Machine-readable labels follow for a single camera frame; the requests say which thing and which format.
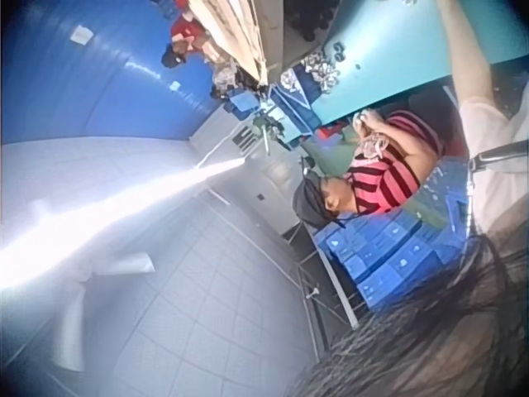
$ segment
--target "white shirt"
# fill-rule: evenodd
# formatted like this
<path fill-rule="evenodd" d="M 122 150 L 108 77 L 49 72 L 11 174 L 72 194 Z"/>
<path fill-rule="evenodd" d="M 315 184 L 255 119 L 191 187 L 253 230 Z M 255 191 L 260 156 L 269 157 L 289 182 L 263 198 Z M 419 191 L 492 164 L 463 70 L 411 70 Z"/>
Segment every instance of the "white shirt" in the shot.
<path fill-rule="evenodd" d="M 483 151 L 529 137 L 529 88 L 523 93 L 519 113 L 507 120 L 480 98 L 461 104 L 461 120 L 470 158 Z M 527 220 L 527 158 L 493 165 L 474 174 L 473 212 L 480 232 L 490 237 L 504 234 Z"/>

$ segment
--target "bright light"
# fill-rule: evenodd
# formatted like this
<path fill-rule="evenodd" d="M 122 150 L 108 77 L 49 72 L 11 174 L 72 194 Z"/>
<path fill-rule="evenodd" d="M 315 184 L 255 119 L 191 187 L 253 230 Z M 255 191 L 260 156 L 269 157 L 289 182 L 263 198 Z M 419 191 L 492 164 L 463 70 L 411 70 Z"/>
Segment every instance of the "bright light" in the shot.
<path fill-rule="evenodd" d="M 0 251 L 0 290 L 43 274 L 114 222 L 244 162 L 244 159 L 230 160 L 168 175 L 80 209 L 42 219 Z"/>

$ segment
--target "teal tabletop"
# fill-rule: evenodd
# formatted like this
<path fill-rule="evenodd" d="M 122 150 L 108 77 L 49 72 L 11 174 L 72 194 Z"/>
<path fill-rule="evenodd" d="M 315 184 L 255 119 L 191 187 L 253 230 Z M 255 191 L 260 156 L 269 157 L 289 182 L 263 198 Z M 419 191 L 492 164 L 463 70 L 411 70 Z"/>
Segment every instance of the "teal tabletop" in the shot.
<path fill-rule="evenodd" d="M 461 0 L 491 63 L 529 53 L 529 34 L 504 0 Z M 340 83 L 312 108 L 328 123 L 450 73 L 435 0 L 342 0 L 325 52 L 345 47 Z"/>

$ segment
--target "black cap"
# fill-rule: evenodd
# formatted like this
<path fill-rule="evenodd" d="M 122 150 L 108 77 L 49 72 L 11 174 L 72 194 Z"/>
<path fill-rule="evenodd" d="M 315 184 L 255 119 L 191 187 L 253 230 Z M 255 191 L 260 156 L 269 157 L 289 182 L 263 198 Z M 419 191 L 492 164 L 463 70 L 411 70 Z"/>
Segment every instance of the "black cap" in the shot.
<path fill-rule="evenodd" d="M 294 192 L 292 208 L 298 217 L 307 225 L 323 229 L 330 222 L 338 222 L 336 215 L 325 207 L 322 192 L 322 178 L 314 171 L 304 172 L 303 180 Z"/>
<path fill-rule="evenodd" d="M 171 44 L 167 45 L 165 53 L 162 55 L 162 65 L 166 68 L 172 69 L 183 63 L 185 63 L 185 57 L 180 54 L 176 54 L 173 51 Z"/>

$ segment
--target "red and black striped shirt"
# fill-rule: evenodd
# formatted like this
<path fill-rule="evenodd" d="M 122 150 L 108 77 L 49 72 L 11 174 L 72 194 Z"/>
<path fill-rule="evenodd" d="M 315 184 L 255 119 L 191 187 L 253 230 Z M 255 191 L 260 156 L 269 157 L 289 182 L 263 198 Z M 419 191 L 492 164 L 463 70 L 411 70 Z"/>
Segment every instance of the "red and black striped shirt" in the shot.
<path fill-rule="evenodd" d="M 422 119 L 408 111 L 393 112 L 387 123 L 423 139 L 441 157 L 443 145 L 438 135 Z M 419 180 L 400 152 L 391 144 L 383 158 L 357 166 L 359 156 L 351 162 L 344 178 L 351 184 L 361 214 L 387 213 L 400 207 L 421 187 Z"/>

